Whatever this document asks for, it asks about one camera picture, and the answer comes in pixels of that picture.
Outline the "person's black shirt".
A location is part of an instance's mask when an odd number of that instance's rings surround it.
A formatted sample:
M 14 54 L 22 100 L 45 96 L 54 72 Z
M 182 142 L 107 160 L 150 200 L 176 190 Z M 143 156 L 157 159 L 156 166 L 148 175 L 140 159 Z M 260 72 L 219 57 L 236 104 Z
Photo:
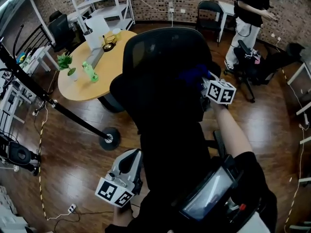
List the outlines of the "person's black shirt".
M 224 209 L 216 207 L 180 213 L 149 192 L 136 218 L 125 226 L 114 222 L 105 233 L 238 233 L 242 229 L 246 233 L 275 233 L 277 199 L 269 190 L 254 153 L 241 153 L 234 162 L 242 176 L 230 192 L 239 208 L 227 216 Z

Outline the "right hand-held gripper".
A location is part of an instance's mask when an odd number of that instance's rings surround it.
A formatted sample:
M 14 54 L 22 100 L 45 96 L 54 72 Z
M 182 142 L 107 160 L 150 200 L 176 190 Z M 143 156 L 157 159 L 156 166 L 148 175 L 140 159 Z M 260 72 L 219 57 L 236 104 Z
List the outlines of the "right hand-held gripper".
M 236 88 L 225 80 L 220 80 L 215 74 L 210 71 L 207 77 L 202 78 L 203 90 L 201 94 L 204 98 L 220 105 L 230 105 L 236 94 Z

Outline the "black mesh chair headrest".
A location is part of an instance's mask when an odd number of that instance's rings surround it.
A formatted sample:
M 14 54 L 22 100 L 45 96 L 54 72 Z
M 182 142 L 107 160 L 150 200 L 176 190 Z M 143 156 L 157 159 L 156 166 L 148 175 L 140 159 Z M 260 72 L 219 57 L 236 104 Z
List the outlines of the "black mesh chair headrest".
M 139 33 L 125 44 L 122 75 L 151 81 L 170 81 L 197 69 L 217 72 L 210 48 L 201 33 L 184 27 Z

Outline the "white shade brass lamp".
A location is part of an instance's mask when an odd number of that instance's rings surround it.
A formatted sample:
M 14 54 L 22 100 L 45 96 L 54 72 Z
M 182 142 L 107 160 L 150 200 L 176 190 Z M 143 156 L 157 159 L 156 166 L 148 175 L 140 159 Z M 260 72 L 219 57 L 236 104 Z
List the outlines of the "white shade brass lamp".
M 89 30 L 84 33 L 84 37 L 91 51 L 103 48 L 104 52 L 108 52 L 114 48 L 115 44 L 109 43 L 105 37 L 110 28 L 103 16 L 89 16 L 85 23 Z

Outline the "reclined black office chair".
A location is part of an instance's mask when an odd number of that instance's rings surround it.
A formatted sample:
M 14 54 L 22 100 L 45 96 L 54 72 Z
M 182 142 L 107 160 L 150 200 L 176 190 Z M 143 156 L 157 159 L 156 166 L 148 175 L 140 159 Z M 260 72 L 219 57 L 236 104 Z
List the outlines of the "reclined black office chair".
M 284 52 L 271 53 L 269 48 L 267 56 L 261 56 L 260 64 L 255 65 L 254 60 L 245 58 L 246 53 L 250 53 L 249 49 L 242 40 L 238 40 L 239 46 L 234 49 L 234 53 L 238 59 L 238 63 L 234 65 L 233 70 L 225 69 L 224 75 L 232 74 L 239 85 L 245 84 L 250 95 L 251 103 L 255 102 L 255 96 L 251 89 L 252 85 L 267 85 L 275 73 L 292 63 L 298 62 L 301 58 L 301 52 L 305 49 L 298 43 L 289 43 Z

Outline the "person's left forearm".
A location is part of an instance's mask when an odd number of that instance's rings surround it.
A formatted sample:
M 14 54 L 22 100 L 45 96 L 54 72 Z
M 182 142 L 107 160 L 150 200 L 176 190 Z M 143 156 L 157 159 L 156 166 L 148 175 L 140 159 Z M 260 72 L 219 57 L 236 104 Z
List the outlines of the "person's left forearm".
M 130 203 L 127 203 L 122 208 L 114 207 L 113 224 L 120 227 L 127 227 L 134 219 L 133 210 Z

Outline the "black chest-mounted screen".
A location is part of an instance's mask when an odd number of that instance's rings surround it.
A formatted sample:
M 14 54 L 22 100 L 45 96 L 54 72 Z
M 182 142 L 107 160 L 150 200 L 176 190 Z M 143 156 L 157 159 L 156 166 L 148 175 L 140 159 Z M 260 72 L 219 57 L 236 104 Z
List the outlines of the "black chest-mounted screen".
M 207 175 L 195 187 L 187 185 L 171 206 L 187 219 L 197 222 L 208 220 L 210 213 L 224 214 L 225 204 L 242 174 L 232 155 L 212 157 Z

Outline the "black folding chair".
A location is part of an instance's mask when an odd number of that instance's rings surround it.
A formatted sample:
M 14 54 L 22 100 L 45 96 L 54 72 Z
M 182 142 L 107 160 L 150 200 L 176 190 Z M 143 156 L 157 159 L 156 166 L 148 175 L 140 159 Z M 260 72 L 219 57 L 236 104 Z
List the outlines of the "black folding chair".
M 203 0 L 198 4 L 197 21 L 195 29 L 197 31 L 214 32 L 217 44 L 220 43 L 221 20 L 223 11 L 220 5 L 214 1 Z

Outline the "white frame desk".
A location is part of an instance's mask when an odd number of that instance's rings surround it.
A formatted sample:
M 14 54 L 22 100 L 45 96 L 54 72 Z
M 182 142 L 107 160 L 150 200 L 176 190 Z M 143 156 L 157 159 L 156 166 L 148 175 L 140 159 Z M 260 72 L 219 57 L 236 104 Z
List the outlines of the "white frame desk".
M 287 81 L 287 85 L 298 102 L 295 115 L 300 116 L 311 109 L 311 60 L 301 64 Z

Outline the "white plastic chairs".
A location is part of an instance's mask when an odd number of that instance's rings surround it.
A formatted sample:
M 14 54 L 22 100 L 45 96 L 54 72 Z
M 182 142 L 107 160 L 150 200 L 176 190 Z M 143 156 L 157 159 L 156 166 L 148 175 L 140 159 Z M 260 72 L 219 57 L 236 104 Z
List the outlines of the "white plastic chairs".
M 28 223 L 23 217 L 17 216 L 6 188 L 0 185 L 0 233 L 27 233 L 26 227 Z

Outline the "black coat rack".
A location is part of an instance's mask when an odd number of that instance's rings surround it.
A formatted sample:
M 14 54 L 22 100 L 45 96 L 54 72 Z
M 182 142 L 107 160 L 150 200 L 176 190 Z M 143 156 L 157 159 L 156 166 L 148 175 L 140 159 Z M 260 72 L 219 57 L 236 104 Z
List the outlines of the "black coat rack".
M 78 117 L 69 109 L 65 108 L 63 105 L 59 104 L 56 100 L 51 99 L 48 92 L 46 92 L 31 77 L 29 77 L 25 71 L 22 70 L 19 64 L 17 64 L 15 57 L 11 56 L 1 40 L 0 60 L 4 63 L 5 68 L 13 74 L 13 76 L 18 78 L 21 83 L 26 86 L 26 88 L 28 88 L 31 92 L 35 93 L 35 95 L 38 96 L 42 101 L 44 101 L 45 103 L 49 103 L 55 110 L 57 110 L 70 120 L 98 135 L 99 144 L 104 150 L 115 150 L 119 146 L 121 142 L 121 134 L 116 128 L 107 127 L 104 128 L 103 131 L 100 131 L 85 122 L 83 119 Z

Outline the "green plastic bottle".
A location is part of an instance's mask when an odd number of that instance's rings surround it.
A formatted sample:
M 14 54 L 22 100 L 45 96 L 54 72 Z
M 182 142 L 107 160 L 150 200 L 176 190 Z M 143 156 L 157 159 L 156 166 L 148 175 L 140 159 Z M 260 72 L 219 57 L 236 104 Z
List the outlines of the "green plastic bottle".
M 95 73 L 93 67 L 91 64 L 89 64 L 88 62 L 84 61 L 82 63 L 82 67 L 84 72 L 89 76 L 90 80 L 95 83 L 98 81 L 99 77 L 98 75 Z

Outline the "black mesh office chair back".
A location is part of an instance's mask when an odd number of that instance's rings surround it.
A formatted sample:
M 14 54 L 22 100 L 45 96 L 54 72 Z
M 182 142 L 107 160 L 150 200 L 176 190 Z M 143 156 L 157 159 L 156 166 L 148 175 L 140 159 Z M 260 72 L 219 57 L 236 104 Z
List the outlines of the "black mesh office chair back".
M 217 72 L 213 74 L 220 77 L 221 68 L 214 64 Z M 178 77 L 158 82 L 146 78 L 127 78 L 121 74 L 112 81 L 110 93 L 140 132 L 171 124 L 200 122 L 203 119 L 205 107 L 201 92 L 186 86 Z

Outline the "small potted green plant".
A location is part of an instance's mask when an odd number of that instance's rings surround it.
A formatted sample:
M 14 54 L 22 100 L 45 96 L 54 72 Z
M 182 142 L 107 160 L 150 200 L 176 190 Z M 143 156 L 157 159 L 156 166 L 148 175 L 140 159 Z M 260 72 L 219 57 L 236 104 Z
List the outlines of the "small potted green plant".
M 57 56 L 57 62 L 60 71 L 65 71 L 66 76 L 69 77 L 72 81 L 78 80 L 78 72 L 75 67 L 71 67 L 72 56 L 66 53 Z

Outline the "blue cloth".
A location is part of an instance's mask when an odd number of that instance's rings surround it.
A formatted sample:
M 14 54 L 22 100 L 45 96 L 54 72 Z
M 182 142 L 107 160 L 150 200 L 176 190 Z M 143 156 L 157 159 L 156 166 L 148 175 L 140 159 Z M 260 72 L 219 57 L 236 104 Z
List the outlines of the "blue cloth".
M 178 75 L 178 80 L 183 81 L 186 86 L 201 92 L 203 88 L 203 78 L 211 80 L 212 75 L 206 65 L 198 64 L 194 68 L 184 70 Z

